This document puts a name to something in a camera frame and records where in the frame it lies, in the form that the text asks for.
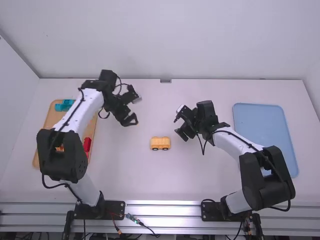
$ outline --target white tabletop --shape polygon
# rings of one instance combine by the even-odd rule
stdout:
[[[0,183],[0,201],[73,199],[64,187],[44,189],[33,168],[36,134],[43,126],[50,103],[76,98],[84,79],[42,79],[20,130]],[[241,188],[237,162],[208,145],[201,155],[198,139],[184,142],[174,129],[176,109],[212,100],[220,122],[233,126],[235,103],[273,104],[283,108],[299,175],[293,179],[296,201],[318,202],[318,147],[320,123],[301,80],[123,79],[142,95],[129,107],[137,126],[122,127],[111,115],[98,119],[87,173],[106,199],[200,201],[221,197]],[[169,151],[150,150],[150,138],[171,138]],[[47,178],[47,184],[55,182]]]

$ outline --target white table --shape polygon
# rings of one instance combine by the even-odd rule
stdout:
[[[25,117],[10,161],[0,182],[0,231],[59,231],[75,199],[64,188],[44,189],[40,171],[32,167],[36,134],[50,103],[76,98],[84,79],[42,79]],[[299,175],[293,179],[296,198],[289,212],[260,211],[266,235],[320,236],[318,147],[320,123],[301,80],[123,79],[133,84],[142,102],[129,107],[139,125],[122,127],[113,116],[98,119],[87,173],[106,199],[125,200],[126,212],[140,216],[157,233],[235,234],[237,222],[202,222],[199,202],[219,201],[241,188],[237,162],[222,150],[207,146],[201,155],[198,140],[184,142],[173,123],[180,104],[190,108],[212,100],[220,122],[233,126],[235,103],[274,104],[283,108]],[[169,151],[152,151],[153,136],[169,136]],[[56,182],[46,179],[48,185]],[[128,220],[123,232],[148,233]],[[73,231],[83,230],[74,221]],[[110,221],[88,220],[87,232],[114,232]]]

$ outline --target red block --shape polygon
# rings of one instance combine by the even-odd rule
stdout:
[[[90,148],[91,148],[91,138],[90,137],[86,137],[84,139],[83,148],[86,153],[90,151]]]

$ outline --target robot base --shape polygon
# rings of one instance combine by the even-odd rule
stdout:
[[[73,219],[85,220],[123,220],[125,218],[124,201],[104,201],[105,212],[103,215],[96,214],[87,208],[88,205],[79,204],[75,205]]]
[[[224,211],[220,202],[201,203],[201,219],[204,222],[241,222],[244,220],[243,212],[224,217],[222,214]]]
[[[77,202],[73,211],[73,219],[85,220],[123,220],[125,218],[124,201],[105,200],[103,193],[100,196],[96,206]]]

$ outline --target metal extrusion frame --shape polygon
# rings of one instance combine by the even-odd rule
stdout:
[[[235,235],[239,222],[203,222],[200,201],[126,200],[125,212],[138,217],[156,234]],[[74,202],[0,202],[1,232],[62,232]],[[277,205],[285,208],[286,203]],[[288,212],[259,211],[264,235],[320,236],[320,202],[292,201]],[[116,222],[123,233],[150,231],[124,219]],[[74,220],[72,232],[83,232],[83,220]],[[87,233],[115,233],[111,220],[86,220]]]

